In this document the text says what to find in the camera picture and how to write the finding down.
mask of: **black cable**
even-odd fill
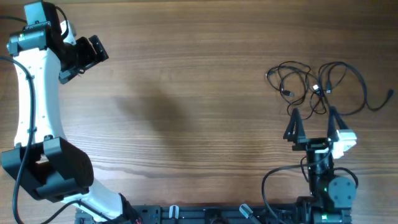
[[[21,18],[14,17],[14,16],[0,16],[0,19],[12,19],[12,20],[19,21],[19,22],[25,22],[27,24],[27,21],[25,19],[21,19]]]
[[[66,29],[65,32],[61,35],[62,39],[65,40],[65,38],[67,38],[67,36],[68,36],[68,34],[69,34],[69,23],[68,23],[68,19],[67,19],[67,16],[65,15],[65,13],[62,11],[62,9],[61,9],[60,7],[55,6],[55,8],[58,9],[58,10],[61,12],[61,14],[62,14],[62,16],[63,16],[63,19],[64,19],[65,22],[67,23],[67,29]]]
[[[331,72],[333,71],[334,68],[339,67],[339,66],[344,66],[344,68],[345,68],[344,74],[341,76],[340,80],[336,83],[336,85],[331,87],[330,74],[331,74]],[[369,110],[371,110],[371,111],[377,111],[377,110],[381,109],[384,105],[386,105],[386,103],[393,96],[394,90],[390,89],[387,92],[386,99],[383,101],[383,103],[380,106],[378,106],[376,108],[371,107],[369,105],[369,103],[368,103],[368,89],[366,87],[365,79],[363,78],[362,74],[356,68],[354,68],[353,66],[348,65],[347,63],[344,63],[344,62],[330,62],[330,63],[326,63],[326,64],[322,65],[319,68],[319,70],[318,70],[318,79],[319,79],[319,83],[321,84],[320,85],[321,91],[322,90],[328,90],[328,87],[326,87],[326,88],[323,87],[323,82],[322,82],[322,78],[323,78],[325,73],[326,73],[326,77],[327,77],[326,85],[329,85],[330,86],[329,90],[332,91],[334,88],[337,87],[338,84],[340,84],[340,82],[345,77],[346,72],[348,70],[352,71],[354,73],[354,75],[358,79],[359,83],[361,84],[362,91],[363,91],[363,101],[361,103],[361,106],[359,106],[358,109],[356,109],[354,111],[351,111],[349,113],[339,113],[340,115],[347,116],[347,115],[356,114],[356,113],[360,112],[365,106],[367,106],[369,108]],[[324,98],[325,98],[326,104],[329,106],[329,102],[328,102],[327,96],[324,95]]]
[[[347,172],[347,173],[354,179],[354,181],[355,181],[355,188],[356,188],[356,189],[358,188],[358,186],[359,186],[359,180],[358,180],[357,176],[356,176],[351,170],[349,170],[349,169],[347,169],[347,168],[344,168],[344,167],[336,167],[336,168],[333,169],[333,171],[336,171],[336,170],[343,170],[343,171]]]
[[[34,133],[35,133],[35,92],[34,92],[34,86],[33,86],[33,81],[32,81],[32,76],[30,75],[29,71],[23,66],[21,63],[18,61],[14,60],[13,58],[5,57],[5,56],[0,56],[1,60],[5,60],[11,63],[14,63],[18,67],[24,71],[26,75],[26,80],[28,81],[29,84],[29,92],[30,92],[30,116],[29,116],[29,137],[27,140],[27,145],[26,145],[26,150],[24,157],[22,158],[21,166],[19,168],[18,174],[17,174],[17,179],[15,182],[14,186],[14,195],[12,196],[12,212],[14,214],[14,218],[18,224],[23,224],[21,218],[19,217],[18,214],[18,193],[19,193],[19,186],[21,184],[21,178],[22,174],[24,173],[25,165],[27,163],[27,158],[30,153],[30,146],[32,145]]]
[[[266,207],[267,207],[269,213],[277,220],[277,223],[286,224],[285,222],[283,222],[282,220],[280,220],[280,219],[278,218],[278,216],[277,216],[277,215],[275,214],[275,212],[271,209],[271,206],[270,206],[269,203],[268,203],[268,200],[267,200],[267,198],[266,198],[266,192],[265,192],[265,185],[266,185],[266,180],[267,180],[267,178],[268,178],[271,174],[276,173],[276,172],[281,171],[281,170],[289,170],[289,169],[300,168],[300,167],[303,167],[303,166],[311,167],[311,166],[318,165],[318,164],[320,164],[321,162],[323,162],[324,160],[328,159],[329,156],[331,155],[331,152],[332,152],[332,150],[329,149],[329,150],[328,150],[328,153],[324,156],[324,158],[320,159],[318,162],[313,162],[313,163],[311,163],[311,164],[304,164],[304,165],[301,165],[301,164],[300,164],[300,165],[292,165],[292,166],[283,166],[283,167],[279,167],[279,168],[276,168],[276,169],[273,169],[273,170],[269,171],[269,172],[264,176],[264,178],[262,178],[262,182],[261,182],[261,194],[262,194],[262,199],[264,200],[264,203],[265,203],[265,205],[266,205]]]
[[[5,57],[5,56],[0,56],[0,60],[5,60],[7,62],[14,63],[18,67],[20,67],[22,69],[22,71],[25,73],[26,80],[28,81],[28,84],[29,84],[29,93],[30,93],[29,137],[28,137],[28,141],[27,141],[27,145],[26,145],[26,149],[25,149],[25,154],[22,158],[21,166],[18,170],[17,179],[16,179],[15,186],[14,186],[14,194],[12,196],[12,212],[14,214],[14,218],[18,224],[24,224],[24,222],[21,220],[19,213],[18,213],[18,194],[19,194],[19,187],[21,184],[22,175],[24,173],[25,166],[27,164],[27,160],[29,157],[34,133],[36,132],[36,128],[34,126],[34,124],[35,124],[35,91],[34,91],[34,85],[33,85],[33,81],[32,81],[33,80],[32,75],[30,75],[28,69],[26,69],[25,66],[23,66],[21,63],[19,63],[17,60],[14,60],[13,58]],[[48,224],[56,216],[58,216],[62,211],[64,211],[69,205],[74,204],[74,203],[78,203],[79,205],[84,206],[85,208],[87,208],[88,210],[93,212],[94,214],[106,219],[107,221],[111,221],[111,219],[109,219],[102,213],[97,212],[95,209],[91,208],[90,206],[83,203],[82,201],[74,200],[74,201],[66,203],[64,206],[62,206],[59,210],[57,210],[49,219],[44,221],[42,224]]]
[[[301,65],[306,69],[306,71],[296,67],[297,65]],[[283,70],[288,70],[288,73],[286,75],[282,75],[281,71]],[[309,83],[309,78],[312,78],[315,80],[315,83],[317,85],[319,85],[318,79],[316,78],[316,76],[314,76],[313,74],[310,73],[311,72],[311,68],[310,66],[301,63],[301,62],[296,62],[296,61],[287,61],[287,62],[282,62],[281,64],[279,64],[278,66],[272,67],[271,69],[268,70],[268,72],[265,74],[264,79],[266,81],[269,82],[269,84],[277,91],[279,91],[281,97],[289,104],[287,106],[287,114],[289,116],[291,116],[290,114],[290,107],[291,106],[298,106],[301,105],[302,103],[304,103],[306,95],[308,93],[308,91],[312,92],[311,98],[310,98],[310,107],[311,107],[311,113],[310,115],[308,115],[305,119],[309,119],[312,114],[316,113],[316,114],[325,114],[326,113],[326,108],[325,108],[325,104],[322,100],[322,92],[319,92],[318,90],[312,90],[312,88],[310,87],[310,83]],[[272,82],[269,80],[269,77],[274,74],[277,73],[279,78],[280,78],[280,83],[279,83],[279,87],[276,87],[274,84],[272,84]],[[294,96],[294,93],[292,93],[291,91],[288,91],[284,88],[284,81],[286,78],[290,77],[291,75],[298,75],[298,77],[300,78],[300,82],[301,85],[303,86],[303,95],[301,95],[300,98],[298,98],[297,100],[290,100],[287,98],[287,96]],[[315,103],[315,106],[312,106],[312,98],[314,95],[318,96],[318,101]],[[317,110],[318,105],[321,103],[322,105],[322,112],[319,112]]]
[[[296,66],[296,65],[306,67],[307,69],[306,69],[306,71],[304,71],[302,69],[299,69],[298,66]],[[344,73],[342,74],[340,79],[334,85],[332,85],[332,83],[330,81],[331,72],[333,71],[333,69],[335,69],[336,67],[340,67],[340,66],[344,66],[344,68],[345,68]],[[283,70],[288,70],[288,73],[284,76],[281,74]],[[361,106],[358,109],[356,109],[352,112],[349,112],[349,113],[339,113],[340,115],[351,115],[351,114],[358,113],[365,106],[367,106],[371,111],[377,111],[377,110],[381,109],[384,105],[386,105],[386,103],[389,101],[389,99],[394,94],[394,90],[390,89],[387,92],[387,98],[383,101],[383,103],[380,106],[373,108],[368,103],[368,91],[367,91],[367,87],[366,87],[366,82],[365,82],[362,74],[357,69],[352,67],[351,65],[348,65],[347,63],[344,63],[344,62],[326,63],[319,68],[318,78],[316,78],[314,75],[312,75],[310,73],[310,71],[311,71],[311,68],[306,64],[303,64],[300,62],[295,62],[295,61],[288,61],[288,62],[282,62],[280,65],[272,67],[271,69],[268,70],[268,72],[266,73],[266,75],[264,77],[264,79],[269,82],[271,87],[273,87],[275,90],[279,91],[282,98],[289,104],[287,107],[287,114],[289,116],[291,116],[290,110],[289,110],[290,107],[298,106],[298,105],[301,105],[302,103],[304,103],[305,96],[309,90],[312,91],[312,94],[310,97],[311,113],[303,120],[309,119],[312,116],[312,114],[314,114],[314,113],[325,114],[327,112],[326,107],[328,107],[328,108],[330,107],[330,104],[328,102],[328,98],[326,95],[331,93],[332,90],[334,88],[336,88],[343,81],[343,79],[346,76],[346,74],[348,73],[348,71],[353,72],[356,75],[356,77],[358,78],[358,81],[361,84],[362,89],[363,89],[364,99],[363,99]],[[279,87],[276,87],[269,80],[269,77],[274,73],[277,73],[279,75],[279,78],[280,78]],[[301,85],[303,85],[303,89],[304,89],[303,95],[299,99],[294,100],[294,101],[287,98],[289,96],[294,96],[294,94],[291,91],[288,91],[284,88],[284,80],[293,74],[296,74],[300,77],[300,82],[301,82]],[[324,76],[326,76],[326,87],[323,86],[323,82],[322,82],[323,81],[322,79]],[[311,77],[316,81],[319,89],[311,90],[309,82],[308,82],[308,77]],[[314,95],[317,95],[317,97],[318,97],[318,101],[315,103],[315,106],[313,106],[313,103],[312,103],[312,98]]]
[[[307,177],[307,175],[305,174],[304,165],[303,165],[303,160],[306,159],[306,158],[307,158],[307,156],[304,156],[303,158],[301,158],[301,160],[300,160],[300,167],[301,167],[301,172],[302,172],[303,175],[304,175],[304,179],[305,179],[305,181],[307,181],[307,183],[308,183],[308,182],[310,182],[310,181],[308,180],[308,177]]]

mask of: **cable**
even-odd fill
[[[267,178],[268,178],[271,174],[276,173],[276,172],[281,171],[281,170],[295,169],[295,168],[300,168],[300,167],[304,167],[304,166],[307,166],[307,167],[316,166],[316,165],[320,164],[321,162],[323,162],[324,160],[326,160],[327,158],[329,158],[329,156],[331,155],[331,152],[332,152],[332,150],[329,149],[328,152],[327,152],[327,154],[324,156],[324,158],[320,159],[318,162],[313,162],[313,163],[311,163],[311,164],[304,164],[304,165],[300,164],[300,165],[292,165],[292,166],[283,166],[283,167],[279,167],[279,168],[276,168],[276,169],[273,169],[273,170],[269,171],[269,172],[264,176],[264,178],[262,178],[262,182],[261,182],[261,194],[262,194],[262,199],[264,200],[264,203],[265,203],[265,205],[266,205],[266,207],[267,207],[269,213],[277,220],[277,223],[286,224],[285,222],[283,222],[282,220],[280,220],[280,219],[278,218],[278,216],[277,216],[277,215],[275,214],[275,212],[271,209],[271,206],[270,206],[269,203],[268,203],[268,200],[267,200],[267,198],[266,198],[266,192],[265,192],[265,185],[266,185],[266,180],[267,180]]]
[[[296,65],[301,65],[303,67],[306,68],[306,71],[296,67]],[[281,72],[283,70],[288,70],[288,74],[286,75],[282,75]],[[309,82],[309,78],[312,78],[315,80],[315,83],[317,85],[319,85],[318,83],[318,79],[316,78],[316,76],[314,76],[313,74],[310,73],[311,72],[311,68],[310,66],[301,63],[301,62],[296,62],[296,61],[287,61],[287,62],[282,62],[281,64],[279,64],[278,66],[272,67],[271,69],[268,70],[268,72],[265,74],[264,79],[265,81],[268,81],[269,84],[271,85],[271,87],[273,87],[275,90],[279,91],[281,97],[289,104],[287,106],[287,114],[289,116],[291,116],[290,114],[290,107],[291,106],[298,106],[301,105],[302,103],[304,103],[305,101],[305,97],[308,93],[308,91],[312,92],[311,98],[310,98],[310,107],[311,107],[311,113],[310,115],[308,115],[305,119],[309,119],[312,114],[317,113],[317,114],[325,114],[326,113],[326,108],[325,108],[325,104],[322,100],[322,91],[318,91],[318,90],[312,90],[312,88],[310,87],[310,82]],[[272,84],[272,82],[269,80],[269,77],[274,74],[277,73],[279,78],[280,78],[280,83],[279,83],[279,87],[276,87],[274,84]],[[290,100],[287,98],[287,96],[294,96],[294,93],[291,91],[288,91],[284,88],[284,82],[286,80],[286,78],[291,77],[292,75],[298,75],[298,77],[300,78],[300,82],[301,85],[303,86],[303,95],[301,95],[301,97],[299,97],[297,100]],[[318,101],[315,103],[315,106],[312,106],[312,98],[314,95],[318,96]],[[321,105],[323,106],[322,108],[322,112],[319,112],[317,110],[318,105],[321,103]]]
[[[298,65],[300,65],[302,67],[305,67],[306,71],[298,68]],[[332,85],[332,83],[330,81],[331,72],[333,71],[333,69],[335,69],[336,67],[339,67],[339,66],[344,66],[344,72],[343,72],[341,78],[334,85]],[[287,70],[288,73],[283,76],[281,73],[284,70]],[[287,62],[282,62],[278,66],[275,66],[275,67],[272,67],[271,69],[269,69],[268,72],[266,73],[265,77],[264,77],[265,81],[269,82],[271,87],[273,87],[275,90],[279,91],[281,97],[289,104],[288,107],[287,107],[287,114],[289,116],[291,116],[290,110],[289,110],[290,107],[291,106],[298,106],[298,105],[301,105],[302,103],[304,103],[305,96],[306,96],[306,94],[308,93],[309,90],[312,91],[312,94],[311,94],[311,97],[310,97],[311,113],[306,118],[304,118],[303,120],[309,119],[312,116],[312,114],[314,114],[314,113],[316,113],[316,114],[325,114],[327,112],[326,111],[326,106],[328,108],[330,107],[330,104],[329,104],[329,101],[328,101],[328,98],[327,98],[326,95],[331,93],[332,90],[334,88],[336,88],[343,81],[344,77],[346,76],[346,74],[349,71],[353,72],[356,75],[356,77],[358,78],[358,81],[361,84],[362,89],[363,89],[364,98],[363,98],[363,102],[361,103],[361,106],[358,109],[356,109],[356,110],[354,110],[352,112],[349,112],[349,113],[339,113],[340,115],[352,115],[352,114],[358,113],[365,106],[367,106],[369,108],[369,110],[371,110],[371,111],[377,111],[377,110],[381,109],[384,105],[386,105],[386,103],[389,101],[389,99],[394,94],[394,90],[390,89],[387,92],[387,98],[383,101],[383,103],[380,106],[373,108],[368,103],[368,91],[367,91],[367,87],[366,87],[366,82],[365,82],[362,74],[357,69],[355,69],[353,66],[348,65],[347,63],[344,63],[344,62],[326,63],[326,64],[322,65],[319,68],[319,70],[318,70],[318,78],[315,77],[313,74],[311,74],[310,71],[311,71],[311,68],[308,65],[304,64],[304,63],[295,62],[295,61],[287,61]],[[274,74],[274,73],[277,73],[279,75],[279,78],[280,78],[279,87],[276,87],[269,80],[269,77],[272,74]],[[285,81],[285,79],[290,77],[293,74],[296,74],[296,75],[298,75],[300,77],[300,82],[301,82],[301,85],[303,86],[303,90],[304,90],[303,95],[299,99],[294,100],[294,101],[292,101],[292,100],[287,98],[287,97],[290,97],[290,96],[294,96],[294,93],[284,89],[284,81]],[[326,87],[323,86],[323,82],[322,82],[323,81],[323,77],[325,77],[325,76],[326,76]],[[318,85],[318,89],[317,90],[311,90],[310,84],[308,82],[308,77],[311,77],[311,78],[313,78],[315,80],[316,84]],[[313,106],[313,103],[312,103],[312,98],[313,98],[314,95],[318,96],[318,101],[315,103],[315,106]]]
[[[68,202],[65,205],[63,205],[50,218],[48,218],[46,221],[42,222],[41,224],[50,223],[55,217],[57,217],[61,212],[63,212],[69,205],[72,205],[74,203],[77,203],[77,204],[79,204],[79,206],[83,206],[83,207],[87,208],[91,212],[95,213],[96,215],[99,215],[100,217],[106,219],[107,221],[110,221],[110,222],[112,221],[110,218],[108,218],[108,217],[104,216],[102,213],[97,212],[96,210],[92,209],[90,206],[88,206],[87,204],[83,203],[81,200],[73,200],[73,201]]]
[[[65,15],[65,13],[62,11],[62,9],[58,6],[55,6],[56,9],[58,9],[58,11],[61,12],[63,19],[65,20],[65,22],[67,23],[67,29],[65,30],[65,32],[61,35],[62,39],[65,40],[65,38],[67,38],[68,34],[69,34],[69,23],[68,23],[68,19],[67,16]]]
[[[14,194],[12,196],[12,212],[14,214],[14,218],[18,224],[24,224],[24,222],[21,220],[19,213],[18,213],[18,194],[19,194],[19,186],[21,184],[21,178],[24,173],[25,166],[27,164],[27,160],[29,157],[34,133],[36,132],[36,128],[34,126],[34,124],[35,124],[35,91],[34,91],[34,85],[33,85],[33,81],[32,81],[33,80],[32,75],[30,75],[28,69],[26,69],[25,66],[23,66],[21,63],[19,63],[17,60],[14,60],[13,58],[5,57],[5,56],[0,56],[0,60],[5,60],[7,62],[14,63],[18,67],[20,67],[22,69],[22,71],[25,73],[26,80],[28,81],[28,84],[29,84],[29,93],[30,93],[29,137],[28,137],[28,141],[27,141],[27,145],[26,145],[25,154],[24,154],[24,157],[22,158],[21,166],[18,170],[17,179],[16,179],[15,186],[14,186]],[[42,224],[48,224],[55,217],[57,217],[62,211],[64,211],[69,205],[74,204],[74,203],[78,203],[79,205],[84,206],[85,208],[87,208],[88,210],[93,212],[94,214],[106,219],[107,221],[112,221],[111,219],[109,219],[102,213],[97,212],[95,209],[91,208],[89,205],[83,203],[82,201],[74,200],[74,201],[66,203],[64,206],[62,206],[60,209],[58,209],[49,219],[44,221]]]
[[[12,20],[19,21],[19,22],[25,22],[27,24],[27,21],[25,19],[21,19],[21,18],[14,17],[14,16],[0,16],[0,19],[12,19]]]
[[[305,174],[304,165],[303,165],[303,160],[306,159],[306,158],[307,158],[307,156],[304,156],[303,158],[301,158],[301,160],[300,160],[300,167],[301,167],[301,172],[302,172],[303,175],[304,175],[304,179],[305,179],[305,181],[307,181],[307,183],[308,183],[308,182],[310,182],[310,181],[308,180],[308,177],[307,177],[307,175]]]
[[[331,72],[333,71],[333,69],[336,68],[336,67],[338,67],[338,66],[344,66],[345,71],[344,71],[344,74],[341,76],[340,80],[336,83],[336,85],[334,85],[333,87],[331,87],[330,74],[331,74]],[[340,82],[341,82],[342,79],[345,77],[346,72],[347,72],[348,70],[349,70],[349,71],[352,71],[352,72],[354,73],[354,75],[357,77],[359,83],[361,84],[362,91],[363,91],[363,101],[362,101],[362,103],[361,103],[361,106],[359,106],[358,109],[356,109],[356,110],[354,110],[354,111],[351,111],[351,112],[349,112],[349,113],[339,113],[340,115],[342,115],[342,116],[348,116],[348,115],[356,114],[356,113],[360,112],[365,106],[367,106],[368,109],[371,110],[371,111],[378,111],[378,110],[381,109],[384,105],[386,105],[386,103],[387,103],[387,102],[391,99],[391,97],[393,96],[394,90],[393,90],[393,89],[390,89],[390,90],[387,92],[387,97],[386,97],[386,99],[383,101],[383,103],[382,103],[380,106],[378,106],[378,107],[376,107],[376,108],[371,107],[371,106],[369,105],[369,103],[368,103],[368,89],[367,89],[367,87],[366,87],[365,79],[363,78],[362,74],[361,74],[356,68],[354,68],[353,66],[348,65],[347,63],[344,63],[344,62],[330,62],[330,63],[326,63],[326,64],[322,65],[322,66],[319,68],[319,70],[318,70],[318,79],[319,79],[319,83],[321,84],[321,85],[320,85],[321,90],[324,90],[324,89],[325,89],[325,88],[323,87],[323,85],[322,85],[322,83],[323,83],[323,82],[322,82],[322,78],[323,78],[323,76],[324,76],[325,73],[326,73],[326,76],[327,76],[327,80],[326,80],[326,90],[329,91],[329,92],[331,92],[334,88],[336,88],[336,87],[340,84]],[[326,104],[329,106],[329,102],[328,102],[327,96],[325,95],[324,98],[325,98]]]
[[[27,140],[27,145],[26,145],[26,150],[24,157],[22,158],[21,166],[18,171],[17,179],[15,182],[14,186],[14,195],[12,196],[12,212],[14,214],[14,218],[18,224],[23,224],[21,218],[19,217],[18,214],[18,193],[19,193],[19,186],[21,184],[21,177],[25,169],[25,165],[27,163],[27,158],[30,153],[30,146],[32,145],[34,133],[35,133],[35,92],[34,92],[34,86],[33,86],[33,81],[32,81],[32,76],[30,75],[29,71],[23,66],[21,63],[18,61],[14,60],[13,58],[5,57],[5,56],[0,56],[1,60],[5,60],[11,63],[14,63],[18,67],[22,69],[22,71],[26,75],[26,80],[28,81],[29,84],[29,92],[30,92],[30,116],[29,116],[29,137]]]
[[[358,180],[357,176],[356,176],[351,170],[349,170],[349,169],[347,169],[347,168],[344,168],[344,167],[336,167],[336,168],[333,169],[333,171],[336,171],[336,170],[343,170],[343,171],[347,172],[347,173],[354,179],[354,181],[355,181],[355,188],[356,188],[356,189],[358,188],[358,186],[359,186],[359,180]]]

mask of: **tangled cable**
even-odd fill
[[[331,72],[338,67],[343,67],[344,68],[344,73],[342,74],[341,78],[334,84],[332,85],[330,81],[331,77]],[[282,71],[286,70],[287,74],[282,75]],[[312,114],[325,114],[326,113],[326,108],[330,107],[327,94],[330,94],[334,88],[336,88],[341,81],[344,79],[346,74],[351,71],[355,74],[355,76],[358,78],[359,83],[361,84],[361,87],[363,89],[363,101],[361,103],[361,106],[349,113],[339,113],[342,116],[346,115],[352,115],[355,113],[360,112],[365,106],[367,106],[371,111],[377,111],[381,109],[386,103],[389,101],[389,99],[393,96],[394,90],[390,89],[387,92],[387,98],[384,100],[384,102],[378,106],[378,107],[372,107],[368,103],[368,90],[366,87],[366,82],[362,76],[362,74],[353,66],[348,65],[347,63],[344,62],[330,62],[322,65],[319,68],[318,71],[318,78],[314,75],[311,74],[311,68],[310,66],[301,63],[301,62],[296,62],[296,61],[287,61],[287,62],[282,62],[278,66],[272,67],[268,70],[268,72],[265,74],[264,79],[269,82],[269,84],[277,91],[279,91],[281,97],[289,104],[287,106],[287,114],[290,114],[289,108],[291,106],[298,106],[304,103],[306,95],[308,92],[311,92],[310,96],[310,107],[311,107],[311,113],[304,119],[309,119]],[[280,78],[280,83],[279,86],[275,86],[271,81],[270,77],[273,74],[278,74]],[[297,99],[297,100],[291,100],[289,97],[294,96],[294,93],[291,91],[288,91],[284,88],[284,82],[288,77],[291,77],[292,75],[298,75],[301,85],[303,86],[303,95]],[[323,86],[323,78],[326,76],[326,87]],[[315,84],[314,86],[310,86],[309,79],[312,79]],[[312,103],[312,99],[314,95],[317,96],[318,100],[315,104]]]

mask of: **table surface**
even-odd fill
[[[98,35],[109,60],[60,85],[60,112],[68,140],[85,151],[95,177],[134,205],[261,205],[263,175],[297,164],[282,139],[287,103],[264,81],[286,60],[356,67],[379,105],[398,89],[398,4],[389,1],[205,1],[59,5],[79,36]],[[0,14],[24,16],[22,6]],[[21,23],[0,21],[6,44]],[[6,49],[0,53],[7,55]],[[0,64],[0,151],[13,148],[18,122],[17,77]],[[301,91],[292,77],[286,88]],[[348,74],[330,96],[340,112],[363,94]],[[344,117],[358,144],[336,166],[359,178],[355,223],[398,222],[398,97],[377,112]],[[299,106],[302,116],[308,100]],[[303,122],[310,138],[325,137],[327,115]],[[14,180],[0,169],[0,220],[14,223]],[[270,177],[272,203],[308,195],[300,170]],[[23,190],[19,211],[38,223],[61,204],[35,201]],[[68,208],[55,223],[71,223]]]

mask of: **wood grain surface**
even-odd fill
[[[78,37],[98,35],[110,56],[60,85],[68,140],[91,158],[95,176],[134,205],[262,205],[269,170],[297,164],[282,139],[287,104],[265,72],[286,60],[317,70],[342,60],[363,74],[368,100],[398,90],[398,3],[394,1],[191,1],[59,5]],[[0,14],[24,17],[23,7]],[[0,21],[0,43],[23,24]],[[0,49],[7,55],[5,47]],[[298,79],[287,83],[296,95]],[[0,151],[13,148],[18,119],[15,68],[0,63]],[[356,78],[330,97],[341,111],[361,104]],[[344,117],[358,145],[336,161],[359,177],[354,223],[398,222],[398,96],[380,111]],[[308,101],[300,107],[309,113]],[[326,136],[327,116],[304,122],[310,138]],[[14,223],[14,180],[0,169],[0,222]],[[270,177],[272,203],[308,195],[299,170]],[[60,204],[36,202],[23,190],[26,223]],[[54,223],[71,223],[68,208]]]

